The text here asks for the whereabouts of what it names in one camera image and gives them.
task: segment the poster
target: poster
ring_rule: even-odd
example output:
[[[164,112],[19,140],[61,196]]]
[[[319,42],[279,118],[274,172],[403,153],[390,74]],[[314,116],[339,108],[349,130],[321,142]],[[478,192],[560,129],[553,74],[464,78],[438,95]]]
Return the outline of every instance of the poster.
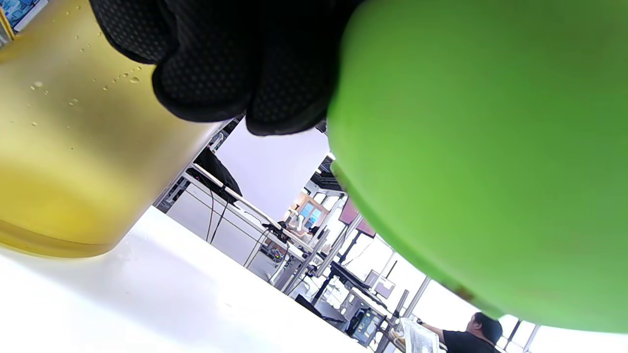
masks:
[[[18,23],[37,5],[40,0],[0,0],[4,15],[15,29]]]

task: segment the computer monitor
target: computer monitor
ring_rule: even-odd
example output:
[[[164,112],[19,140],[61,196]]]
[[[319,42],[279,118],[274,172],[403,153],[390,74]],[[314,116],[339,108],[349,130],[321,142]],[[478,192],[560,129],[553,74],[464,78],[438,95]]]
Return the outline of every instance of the computer monitor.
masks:
[[[377,277],[379,277],[379,273],[371,270],[371,272],[369,272],[369,275],[366,277],[364,283],[366,283],[369,288],[375,289],[375,292],[383,296],[385,299],[388,299],[388,297],[393,292],[395,284],[393,282],[390,282],[385,277],[382,277],[379,282],[375,284],[375,281],[377,281]]]

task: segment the white tabletop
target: white tabletop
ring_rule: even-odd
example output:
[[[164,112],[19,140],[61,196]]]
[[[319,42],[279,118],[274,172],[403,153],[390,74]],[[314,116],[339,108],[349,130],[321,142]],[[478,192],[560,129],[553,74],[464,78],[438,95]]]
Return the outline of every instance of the white tabletop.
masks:
[[[365,352],[152,207],[96,258],[0,248],[0,352],[325,349]]]

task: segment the person's arm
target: person's arm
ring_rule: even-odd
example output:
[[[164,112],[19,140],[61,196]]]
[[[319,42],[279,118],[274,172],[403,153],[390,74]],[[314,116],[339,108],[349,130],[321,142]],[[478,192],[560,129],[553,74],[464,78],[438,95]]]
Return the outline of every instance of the person's arm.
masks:
[[[423,326],[424,328],[434,332],[435,334],[438,335],[438,340],[444,344],[445,343],[445,338],[443,336],[443,331],[437,327],[428,325],[427,323],[424,323],[423,321],[419,320],[419,325]]]

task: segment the black t-shirt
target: black t-shirt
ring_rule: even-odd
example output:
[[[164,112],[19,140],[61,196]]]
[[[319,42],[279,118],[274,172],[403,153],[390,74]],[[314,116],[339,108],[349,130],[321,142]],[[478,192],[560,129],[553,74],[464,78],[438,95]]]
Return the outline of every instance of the black t-shirt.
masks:
[[[487,341],[468,332],[443,330],[448,353],[497,353]]]

